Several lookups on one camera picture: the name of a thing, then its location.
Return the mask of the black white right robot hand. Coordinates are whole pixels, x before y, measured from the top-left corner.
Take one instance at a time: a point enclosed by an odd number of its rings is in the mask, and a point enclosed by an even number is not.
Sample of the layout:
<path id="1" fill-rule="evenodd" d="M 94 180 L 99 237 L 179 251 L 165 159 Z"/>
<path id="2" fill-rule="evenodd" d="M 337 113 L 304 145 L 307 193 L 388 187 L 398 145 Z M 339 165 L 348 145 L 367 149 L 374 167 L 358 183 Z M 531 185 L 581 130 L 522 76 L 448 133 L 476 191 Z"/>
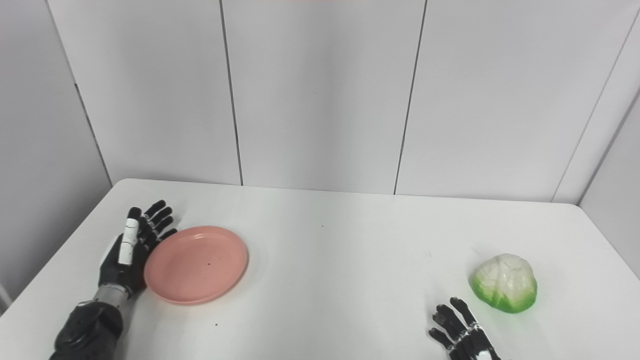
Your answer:
<path id="1" fill-rule="evenodd" d="M 436 306 L 432 320 L 439 325 L 427 334 L 445 349 L 450 360 L 500 360 L 484 328 L 466 301 L 450 297 L 449 305 Z"/>

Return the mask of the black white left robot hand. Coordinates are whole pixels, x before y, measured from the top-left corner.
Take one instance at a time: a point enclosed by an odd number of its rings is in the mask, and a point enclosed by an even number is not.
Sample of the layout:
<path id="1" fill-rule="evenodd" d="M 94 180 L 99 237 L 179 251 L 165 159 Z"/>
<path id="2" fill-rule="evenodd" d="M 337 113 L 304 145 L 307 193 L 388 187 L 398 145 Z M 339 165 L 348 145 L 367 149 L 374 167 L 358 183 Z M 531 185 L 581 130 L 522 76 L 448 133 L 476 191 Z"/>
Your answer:
<path id="1" fill-rule="evenodd" d="M 131 207 L 125 229 L 115 239 L 99 268 L 98 285 L 116 285 L 132 297 L 146 288 L 144 269 L 151 253 L 176 234 L 173 209 L 160 199 L 143 211 Z"/>

